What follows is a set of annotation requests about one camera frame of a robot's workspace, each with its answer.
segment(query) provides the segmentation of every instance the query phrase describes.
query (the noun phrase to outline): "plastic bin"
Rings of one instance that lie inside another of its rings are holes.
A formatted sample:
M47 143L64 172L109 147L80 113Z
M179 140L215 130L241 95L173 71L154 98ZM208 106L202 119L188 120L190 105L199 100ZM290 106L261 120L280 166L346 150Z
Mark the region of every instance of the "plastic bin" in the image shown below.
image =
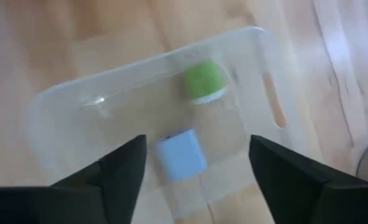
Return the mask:
M211 103L193 105L183 90L181 72L207 59L225 71L228 92ZM278 103L269 100L269 78ZM274 120L274 104L283 111L282 127ZM306 146L278 48L258 27L53 86L34 100L28 117L30 146L49 184L146 134L149 157L142 195L162 189L162 195L170 195L166 201L173 218L254 182L247 158L251 134L302 154ZM170 184L154 155L155 143L190 128L200 139L208 168L198 180Z

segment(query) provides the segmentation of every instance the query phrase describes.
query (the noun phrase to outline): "white object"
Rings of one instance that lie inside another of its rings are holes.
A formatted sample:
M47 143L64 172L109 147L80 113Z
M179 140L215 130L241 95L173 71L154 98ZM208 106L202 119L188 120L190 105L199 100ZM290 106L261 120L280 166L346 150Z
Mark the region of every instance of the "white object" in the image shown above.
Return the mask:
M158 143L158 155L172 182L189 179L208 166L192 129Z
M225 161L246 149L251 134L306 154L307 137L292 91L294 87L283 73L277 49L264 30L246 27L49 88L32 102L25 124L30 150L37 156L40 171L48 180L45 184L86 167L138 134L146 134L150 142L156 142L168 134L193 127L209 165L201 174L202 185L210 189L219 181L229 183L215 190L203 189L208 191L204 200L199 197L190 200L185 194L176 194L180 209L172 213L179 217L182 208L188 213L192 208L204 206L205 200L220 198L253 181L252 174L221 173L219 167L230 170L245 167L242 162ZM227 71L227 92L207 105L191 105L180 92L177 74L211 58ZM275 124L265 94L265 73L274 80L286 117L284 128ZM154 170L150 173L159 175ZM168 181L148 181L143 186L155 188L168 184ZM192 179L185 182L191 186L200 185ZM174 183L171 191L188 190L180 184Z

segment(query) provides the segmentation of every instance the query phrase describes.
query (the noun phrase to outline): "light blue cube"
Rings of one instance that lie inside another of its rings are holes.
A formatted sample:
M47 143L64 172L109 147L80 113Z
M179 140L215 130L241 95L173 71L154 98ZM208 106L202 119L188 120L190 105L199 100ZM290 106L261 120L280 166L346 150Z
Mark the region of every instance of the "light blue cube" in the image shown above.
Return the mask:
M208 166L193 129L164 139L157 150L171 182L189 179Z

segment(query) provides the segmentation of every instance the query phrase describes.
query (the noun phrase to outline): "green ball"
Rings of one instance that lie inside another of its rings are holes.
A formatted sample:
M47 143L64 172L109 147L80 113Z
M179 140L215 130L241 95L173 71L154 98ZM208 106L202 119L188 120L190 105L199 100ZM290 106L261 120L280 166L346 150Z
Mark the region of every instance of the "green ball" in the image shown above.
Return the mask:
M184 72L184 85L195 103L207 103L224 93L223 70L212 60L192 66Z

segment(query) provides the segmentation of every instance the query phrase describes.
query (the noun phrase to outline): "wooden floor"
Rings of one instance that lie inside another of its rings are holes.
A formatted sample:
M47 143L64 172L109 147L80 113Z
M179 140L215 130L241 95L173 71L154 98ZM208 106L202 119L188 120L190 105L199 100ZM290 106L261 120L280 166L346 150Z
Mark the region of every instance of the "wooden floor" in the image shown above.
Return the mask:
M353 174L368 145L368 1L0 0L0 185L46 182L22 127L39 92L244 26L280 42L312 157ZM256 185L176 222L273 223Z

